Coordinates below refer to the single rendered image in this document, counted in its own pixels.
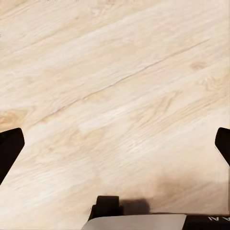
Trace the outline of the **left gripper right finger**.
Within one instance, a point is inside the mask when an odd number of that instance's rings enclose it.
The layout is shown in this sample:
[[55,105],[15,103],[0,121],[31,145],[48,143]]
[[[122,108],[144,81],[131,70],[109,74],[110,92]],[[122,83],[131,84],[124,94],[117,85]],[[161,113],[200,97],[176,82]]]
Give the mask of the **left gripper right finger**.
[[230,129],[218,128],[215,145],[230,166]]

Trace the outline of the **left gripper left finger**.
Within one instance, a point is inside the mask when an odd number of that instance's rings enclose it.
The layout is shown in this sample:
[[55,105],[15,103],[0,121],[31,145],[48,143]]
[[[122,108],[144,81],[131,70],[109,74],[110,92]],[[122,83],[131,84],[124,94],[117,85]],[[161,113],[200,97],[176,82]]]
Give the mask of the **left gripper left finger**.
[[0,185],[24,145],[24,135],[20,127],[0,133]]

